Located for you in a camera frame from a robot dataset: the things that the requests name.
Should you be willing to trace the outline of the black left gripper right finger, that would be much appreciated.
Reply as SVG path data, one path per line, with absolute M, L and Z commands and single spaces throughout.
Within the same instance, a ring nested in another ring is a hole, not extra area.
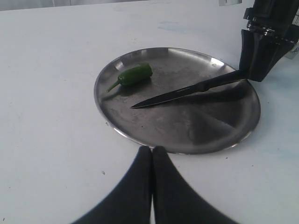
M 235 224 L 184 180 L 164 147 L 152 150 L 153 200 L 157 224 Z

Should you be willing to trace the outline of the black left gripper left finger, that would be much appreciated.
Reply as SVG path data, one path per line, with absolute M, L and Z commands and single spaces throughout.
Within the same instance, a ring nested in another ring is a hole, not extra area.
M 139 148 L 117 186 L 75 224 L 149 224 L 152 200 L 152 152 Z

